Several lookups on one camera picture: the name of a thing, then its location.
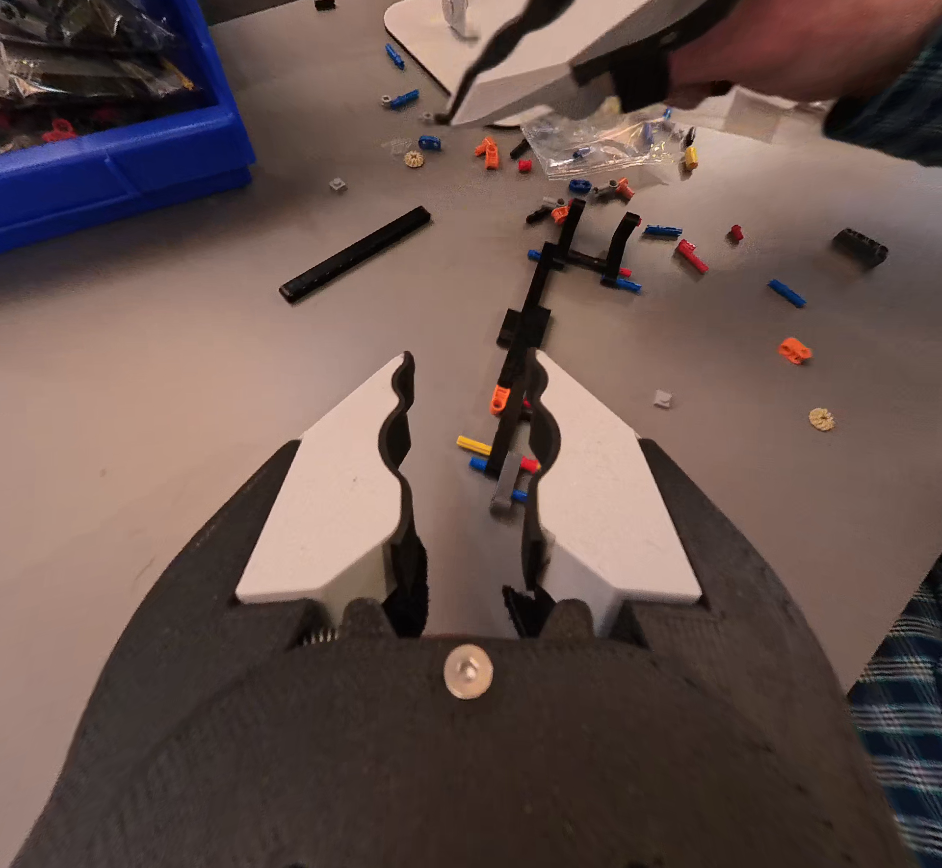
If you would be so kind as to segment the long black lego beam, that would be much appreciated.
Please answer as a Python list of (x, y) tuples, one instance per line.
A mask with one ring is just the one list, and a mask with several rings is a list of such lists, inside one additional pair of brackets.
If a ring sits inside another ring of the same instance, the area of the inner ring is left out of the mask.
[(428, 226), (430, 221), (430, 212), (417, 206), (282, 284), (279, 294), (287, 304), (295, 305)]

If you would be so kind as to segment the clear bags of lego parts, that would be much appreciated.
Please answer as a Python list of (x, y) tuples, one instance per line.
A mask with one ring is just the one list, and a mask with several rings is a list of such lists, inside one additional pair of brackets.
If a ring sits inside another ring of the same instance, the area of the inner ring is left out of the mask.
[(1, 153), (206, 105), (157, 0), (1, 0)]

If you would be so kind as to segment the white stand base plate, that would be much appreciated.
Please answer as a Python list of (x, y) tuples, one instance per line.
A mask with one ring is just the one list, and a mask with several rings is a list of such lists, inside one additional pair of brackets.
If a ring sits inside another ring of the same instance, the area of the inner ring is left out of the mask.
[[(468, 28), (482, 31), (502, 0), (468, 0)], [(441, 0), (402, 0), (383, 16), (387, 33), (412, 60), (450, 94), (476, 56), (480, 40), (462, 38), (447, 23)], [(675, 109), (673, 117), (686, 127), (708, 128), (771, 143), (788, 120), (819, 120), (828, 104), (804, 104), (756, 94), (734, 87), (724, 96), (710, 98), (694, 110)]]

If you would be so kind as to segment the person's right hand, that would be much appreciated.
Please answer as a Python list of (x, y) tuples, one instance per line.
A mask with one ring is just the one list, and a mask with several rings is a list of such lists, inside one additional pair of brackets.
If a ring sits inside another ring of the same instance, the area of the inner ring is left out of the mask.
[(795, 102), (867, 97), (891, 84), (940, 24), (941, 0), (738, 0), (670, 57), (668, 104), (730, 83)]

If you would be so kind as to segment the small clear lego parts bag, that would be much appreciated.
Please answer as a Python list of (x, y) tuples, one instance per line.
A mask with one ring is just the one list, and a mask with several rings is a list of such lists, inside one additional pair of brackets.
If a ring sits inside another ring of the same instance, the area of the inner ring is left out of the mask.
[(682, 160), (688, 129), (672, 111), (598, 112), (572, 121), (548, 112), (524, 121), (521, 134), (550, 180), (592, 178), (648, 164)]

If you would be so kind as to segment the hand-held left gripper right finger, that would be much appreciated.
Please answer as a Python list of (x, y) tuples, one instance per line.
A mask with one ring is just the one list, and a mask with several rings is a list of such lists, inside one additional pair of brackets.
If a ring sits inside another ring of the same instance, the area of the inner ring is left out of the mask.
[(595, 634), (626, 603), (692, 606), (703, 592), (634, 428), (539, 349), (525, 360), (528, 444), (524, 591), (504, 587), (512, 625), (536, 637), (554, 606), (585, 604)]

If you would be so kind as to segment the blue plastic bin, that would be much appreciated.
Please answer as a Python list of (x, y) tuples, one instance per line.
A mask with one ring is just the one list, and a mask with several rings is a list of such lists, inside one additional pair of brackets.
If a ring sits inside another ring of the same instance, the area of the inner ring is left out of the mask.
[(2, 154), (1, 250), (242, 187), (255, 154), (197, 0), (166, 5), (206, 105)]

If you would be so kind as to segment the black lego beam assembly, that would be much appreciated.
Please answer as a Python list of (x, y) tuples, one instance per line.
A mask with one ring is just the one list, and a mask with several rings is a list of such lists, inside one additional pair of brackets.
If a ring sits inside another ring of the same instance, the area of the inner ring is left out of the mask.
[(559, 238), (528, 253), (535, 267), (523, 305), (520, 309), (507, 311), (497, 339), (498, 345), (506, 349), (490, 400), (490, 412), (497, 418), (497, 431), (488, 458), (474, 454), (469, 464), (473, 470), (494, 480), (491, 508), (498, 513), (515, 504), (511, 495), (518, 488), (521, 474), (531, 475), (520, 469), (520, 459), (524, 456), (514, 448), (518, 429), (528, 423), (532, 415), (525, 365), (530, 352), (542, 347), (546, 337), (551, 311), (543, 299), (551, 275), (573, 265), (595, 274), (606, 288), (631, 293), (639, 293), (642, 289), (630, 279), (629, 270), (622, 265), (628, 239), (641, 225), (641, 217), (626, 212), (610, 240), (606, 256), (593, 257), (573, 248), (585, 203), (575, 200), (570, 205), (570, 214), (561, 226)]

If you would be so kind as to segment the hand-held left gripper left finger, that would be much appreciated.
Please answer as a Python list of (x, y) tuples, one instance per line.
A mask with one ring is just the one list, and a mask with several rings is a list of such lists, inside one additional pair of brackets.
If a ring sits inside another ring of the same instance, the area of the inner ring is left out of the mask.
[(428, 556), (401, 466), (416, 362), (402, 352), (308, 427), (235, 589), (242, 604), (316, 603), (338, 628), (379, 603), (401, 637), (429, 613)]

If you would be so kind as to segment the dark bent lego beam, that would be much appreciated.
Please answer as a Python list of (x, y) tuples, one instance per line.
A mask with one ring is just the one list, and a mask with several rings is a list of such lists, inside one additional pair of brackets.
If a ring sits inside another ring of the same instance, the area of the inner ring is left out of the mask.
[(866, 270), (876, 268), (889, 257), (887, 246), (852, 228), (844, 228), (837, 233), (832, 238), (832, 246)]

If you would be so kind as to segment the person's plaid shirt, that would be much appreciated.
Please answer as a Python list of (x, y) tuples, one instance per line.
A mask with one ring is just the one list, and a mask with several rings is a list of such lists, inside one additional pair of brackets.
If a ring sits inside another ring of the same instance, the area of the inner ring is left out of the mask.
[(941, 562), (913, 593), (849, 693), (854, 725), (923, 867), (941, 865)]

